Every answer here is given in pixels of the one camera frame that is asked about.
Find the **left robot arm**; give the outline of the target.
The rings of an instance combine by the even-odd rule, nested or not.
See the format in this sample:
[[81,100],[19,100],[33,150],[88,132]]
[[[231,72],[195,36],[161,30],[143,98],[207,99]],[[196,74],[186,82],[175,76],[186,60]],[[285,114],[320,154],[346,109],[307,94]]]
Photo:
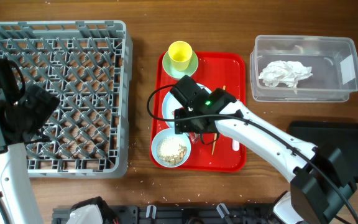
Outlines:
[[0,59],[0,223],[41,223],[27,171],[28,144],[60,101],[38,85],[26,86],[18,65]]

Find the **red snack wrapper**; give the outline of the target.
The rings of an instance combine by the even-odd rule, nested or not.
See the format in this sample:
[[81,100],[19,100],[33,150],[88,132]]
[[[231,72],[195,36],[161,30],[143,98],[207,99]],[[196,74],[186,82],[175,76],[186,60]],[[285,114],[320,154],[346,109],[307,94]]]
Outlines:
[[188,136],[192,144],[196,144],[200,140],[200,136],[197,133],[188,133]]

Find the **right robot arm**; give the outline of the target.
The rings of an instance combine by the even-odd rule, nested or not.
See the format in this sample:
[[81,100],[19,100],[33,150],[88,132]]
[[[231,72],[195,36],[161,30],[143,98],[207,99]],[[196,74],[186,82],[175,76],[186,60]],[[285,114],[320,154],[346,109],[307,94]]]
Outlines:
[[266,160],[290,183],[273,206],[284,223],[330,223],[347,207],[357,190],[342,152],[297,139],[253,114],[241,101],[217,88],[211,93],[188,76],[170,93],[181,104],[174,112],[176,133],[218,133],[245,145]]

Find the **light blue plate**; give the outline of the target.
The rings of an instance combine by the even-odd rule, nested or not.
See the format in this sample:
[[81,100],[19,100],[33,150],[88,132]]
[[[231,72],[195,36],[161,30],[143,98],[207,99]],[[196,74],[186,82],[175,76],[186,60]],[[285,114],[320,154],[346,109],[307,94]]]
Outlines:
[[[212,92],[208,87],[206,87],[200,83],[197,83],[197,85],[200,88],[205,89],[208,93]],[[176,109],[180,109],[180,108],[182,108],[182,105],[179,103],[178,100],[176,100],[176,98],[170,92],[168,92],[165,95],[165,98],[163,99],[163,103],[162,103],[163,118],[164,119],[173,119],[174,111]],[[169,128],[174,128],[174,126],[175,126],[175,123],[173,121],[166,121],[166,124],[168,125]]]

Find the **yellow plastic cup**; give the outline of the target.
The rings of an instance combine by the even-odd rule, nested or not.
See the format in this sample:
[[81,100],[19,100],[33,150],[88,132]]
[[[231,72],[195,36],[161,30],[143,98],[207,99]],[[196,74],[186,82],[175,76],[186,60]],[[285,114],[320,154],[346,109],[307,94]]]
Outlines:
[[182,40],[173,42],[168,48],[171,64],[178,71],[184,71],[188,68],[192,55],[191,45]]

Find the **rice and peanut scraps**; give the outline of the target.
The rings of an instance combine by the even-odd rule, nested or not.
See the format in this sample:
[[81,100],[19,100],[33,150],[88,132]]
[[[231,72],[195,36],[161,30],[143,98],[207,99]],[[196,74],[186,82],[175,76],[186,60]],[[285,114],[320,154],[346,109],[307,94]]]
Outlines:
[[187,153],[187,147],[179,137],[167,137],[157,145],[158,158],[168,166],[175,166],[181,163]]

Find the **white tissue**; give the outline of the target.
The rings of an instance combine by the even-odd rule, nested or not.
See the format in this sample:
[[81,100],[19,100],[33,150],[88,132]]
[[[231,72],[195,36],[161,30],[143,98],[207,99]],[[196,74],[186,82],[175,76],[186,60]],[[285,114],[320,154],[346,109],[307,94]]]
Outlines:
[[259,80],[270,88],[285,84],[297,93],[298,82],[312,76],[312,67],[306,67],[298,61],[279,60],[270,62],[259,74]]

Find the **white bowl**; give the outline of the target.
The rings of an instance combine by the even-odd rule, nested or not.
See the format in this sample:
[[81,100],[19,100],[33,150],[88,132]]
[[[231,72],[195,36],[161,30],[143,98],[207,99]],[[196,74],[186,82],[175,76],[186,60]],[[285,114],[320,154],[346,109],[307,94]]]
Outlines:
[[[186,147],[187,147],[187,153],[185,155],[185,158],[184,160],[175,165],[175,166],[168,166],[168,165],[165,165],[159,158],[158,158],[158,155],[157,155],[157,145],[159,144],[159,142],[161,140],[163,140],[164,138],[167,138],[167,137],[179,137],[181,138],[182,140],[184,140],[185,144],[186,144]],[[162,131],[160,131],[158,134],[155,135],[155,137],[153,138],[152,140],[152,145],[151,145],[151,153],[152,153],[152,158],[155,159],[155,161],[157,162],[157,164],[163,166],[163,167],[167,167],[167,168],[176,168],[176,167],[179,167],[181,165],[183,165],[187,159],[190,157],[190,153],[191,153],[191,142],[190,142],[190,139],[189,137],[186,135],[186,134],[176,134],[175,133],[175,130],[173,128],[168,128],[168,129],[164,129]]]

